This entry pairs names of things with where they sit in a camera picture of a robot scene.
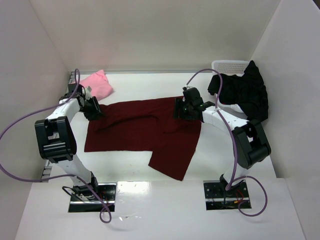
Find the dark red t shirt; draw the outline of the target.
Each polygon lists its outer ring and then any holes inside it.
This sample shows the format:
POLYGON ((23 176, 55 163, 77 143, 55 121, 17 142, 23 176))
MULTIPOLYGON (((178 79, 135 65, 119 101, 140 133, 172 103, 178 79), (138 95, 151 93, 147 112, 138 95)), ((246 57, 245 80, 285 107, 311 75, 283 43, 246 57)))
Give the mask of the dark red t shirt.
POLYGON ((196 151, 202 123, 174 118, 175 97, 100 105, 88 124, 84 152, 150 151, 148 165, 182 181, 196 151))

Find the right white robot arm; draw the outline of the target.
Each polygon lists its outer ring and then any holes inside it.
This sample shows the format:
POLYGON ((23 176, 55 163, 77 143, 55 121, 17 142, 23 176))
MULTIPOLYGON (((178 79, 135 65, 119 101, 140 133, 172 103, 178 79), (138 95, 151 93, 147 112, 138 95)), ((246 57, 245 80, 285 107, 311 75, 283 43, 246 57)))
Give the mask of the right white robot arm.
POLYGON ((195 87, 184 87, 183 97, 175 99, 175 119, 200 121, 210 124, 231 137, 234 163, 220 177, 220 184, 228 192, 247 177, 247 171, 262 162, 272 150, 259 120, 236 117, 213 102, 204 102, 195 87))

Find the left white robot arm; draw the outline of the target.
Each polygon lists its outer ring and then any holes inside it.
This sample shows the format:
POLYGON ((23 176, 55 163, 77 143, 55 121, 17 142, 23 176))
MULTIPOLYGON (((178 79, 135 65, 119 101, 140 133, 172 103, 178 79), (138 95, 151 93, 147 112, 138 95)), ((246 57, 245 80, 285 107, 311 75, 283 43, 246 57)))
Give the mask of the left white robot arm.
POLYGON ((98 181, 77 156, 77 143, 70 123, 78 112, 88 121, 98 120, 104 114, 97 98, 80 84, 69 84, 68 92, 59 99, 59 104, 51 115, 34 124, 40 156, 70 175, 77 195, 94 200, 98 194, 98 181))

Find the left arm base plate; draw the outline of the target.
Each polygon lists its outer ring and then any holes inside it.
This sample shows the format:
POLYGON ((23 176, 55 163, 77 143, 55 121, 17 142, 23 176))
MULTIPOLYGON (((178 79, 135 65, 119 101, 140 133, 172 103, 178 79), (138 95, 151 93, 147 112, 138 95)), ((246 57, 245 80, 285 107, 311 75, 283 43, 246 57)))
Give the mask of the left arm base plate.
MULTIPOLYGON (((63 186, 62 189, 70 196, 69 213, 100 212, 103 208, 102 203, 89 190, 83 194, 74 186, 63 186)), ((108 205, 111 212, 115 211, 116 189, 116 183, 99 183, 97 186, 97 195, 108 205)))

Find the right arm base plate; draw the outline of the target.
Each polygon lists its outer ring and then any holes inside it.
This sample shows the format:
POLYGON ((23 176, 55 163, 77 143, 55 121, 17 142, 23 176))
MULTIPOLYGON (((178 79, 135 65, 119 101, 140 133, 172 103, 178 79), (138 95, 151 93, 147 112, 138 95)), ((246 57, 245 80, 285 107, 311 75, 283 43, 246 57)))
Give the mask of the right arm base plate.
POLYGON ((206 210, 236 210, 241 204, 241 209, 251 209, 250 196, 244 180, 232 187, 231 190, 222 189, 220 182, 203 182, 206 210))

